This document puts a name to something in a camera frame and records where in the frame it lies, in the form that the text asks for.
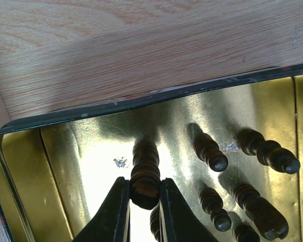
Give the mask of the gold green metal tin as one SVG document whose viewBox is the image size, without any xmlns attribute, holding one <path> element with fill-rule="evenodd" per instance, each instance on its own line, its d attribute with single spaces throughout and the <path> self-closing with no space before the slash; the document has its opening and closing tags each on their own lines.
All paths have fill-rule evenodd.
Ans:
<svg viewBox="0 0 303 242">
<path fill-rule="evenodd" d="M 303 64 L 4 125 L 0 241 L 303 241 Z"/>
</svg>

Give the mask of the dark wooden chess queen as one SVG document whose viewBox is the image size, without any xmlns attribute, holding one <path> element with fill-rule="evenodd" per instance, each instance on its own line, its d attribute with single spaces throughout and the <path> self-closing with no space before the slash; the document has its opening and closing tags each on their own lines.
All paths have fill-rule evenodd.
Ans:
<svg viewBox="0 0 303 242">
<path fill-rule="evenodd" d="M 153 141 L 142 139 L 133 148 L 130 199 L 138 207 L 153 209 L 160 199 L 159 153 Z"/>
</svg>

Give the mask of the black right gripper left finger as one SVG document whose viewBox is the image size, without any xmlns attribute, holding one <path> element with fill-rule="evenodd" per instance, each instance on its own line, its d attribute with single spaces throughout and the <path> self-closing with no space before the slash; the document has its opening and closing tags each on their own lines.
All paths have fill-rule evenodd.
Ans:
<svg viewBox="0 0 303 242">
<path fill-rule="evenodd" d="M 77 241 L 130 241 L 129 181 L 116 178 L 99 210 Z"/>
</svg>

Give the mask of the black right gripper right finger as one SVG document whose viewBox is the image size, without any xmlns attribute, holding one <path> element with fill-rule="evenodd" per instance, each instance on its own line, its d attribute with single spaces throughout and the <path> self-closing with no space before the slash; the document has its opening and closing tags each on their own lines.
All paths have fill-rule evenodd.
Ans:
<svg viewBox="0 0 303 242">
<path fill-rule="evenodd" d="M 160 185 L 161 241 L 217 241 L 197 219 L 171 178 Z"/>
</svg>

